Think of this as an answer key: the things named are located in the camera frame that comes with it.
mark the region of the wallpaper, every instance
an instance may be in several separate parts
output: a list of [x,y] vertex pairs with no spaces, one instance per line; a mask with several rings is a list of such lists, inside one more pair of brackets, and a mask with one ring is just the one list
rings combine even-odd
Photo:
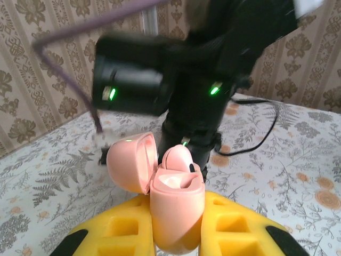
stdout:
[[[158,7],[159,32],[185,38],[184,1]],[[244,94],[341,113],[341,0],[301,18],[300,28],[270,45]]]
[[[0,158],[85,112],[82,101],[44,65],[33,39],[82,22],[129,0],[0,0]],[[160,34],[185,38],[184,1],[157,7]],[[90,96],[94,46],[105,31],[143,31],[138,14],[48,48],[55,63]],[[242,93],[341,113],[341,0],[301,20],[300,28],[269,46]]]
[[[0,157],[84,113],[82,101],[43,64],[31,41],[119,8],[123,0],[0,0]],[[48,47],[90,96],[94,46],[110,29],[142,31],[142,15]]]

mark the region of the earbud case lid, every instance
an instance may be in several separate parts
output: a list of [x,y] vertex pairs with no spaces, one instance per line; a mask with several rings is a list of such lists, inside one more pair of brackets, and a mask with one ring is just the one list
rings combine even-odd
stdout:
[[133,135],[112,145],[107,168],[113,182],[132,193],[147,194],[158,167],[157,147],[151,132]]

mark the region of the patterned wallpaper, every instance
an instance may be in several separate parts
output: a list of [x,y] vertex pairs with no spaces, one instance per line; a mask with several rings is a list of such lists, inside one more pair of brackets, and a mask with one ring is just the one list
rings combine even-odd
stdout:
[[[65,82],[36,58],[30,42],[124,1],[129,0],[0,0],[0,157],[85,111]],[[159,33],[185,38],[182,0],[158,6],[157,19]],[[108,29],[142,31],[142,15],[48,48],[88,95],[94,45]],[[244,93],[341,113],[340,30],[341,0],[327,0],[297,31],[266,49]]]

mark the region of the pink earbud case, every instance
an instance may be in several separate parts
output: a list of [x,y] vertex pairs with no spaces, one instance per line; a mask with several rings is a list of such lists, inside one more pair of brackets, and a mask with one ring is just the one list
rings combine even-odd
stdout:
[[193,163],[185,146],[167,150],[158,166],[153,134],[134,135],[111,146],[107,167],[122,189],[150,193],[153,239],[160,249],[187,254],[199,245],[205,184],[200,167]]

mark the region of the white fabric with fern print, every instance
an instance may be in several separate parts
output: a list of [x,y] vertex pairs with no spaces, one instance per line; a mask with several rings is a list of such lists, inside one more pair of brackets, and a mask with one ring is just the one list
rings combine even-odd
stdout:
[[[258,150],[212,154],[207,189],[284,225],[310,255],[340,256],[341,115],[278,104],[278,123]],[[273,117],[268,105],[230,104],[223,151],[259,143]],[[159,140],[164,116],[105,113],[101,120],[115,134],[152,131]],[[0,161],[1,255],[50,255],[74,226],[135,196],[98,166],[94,133],[84,114]]]

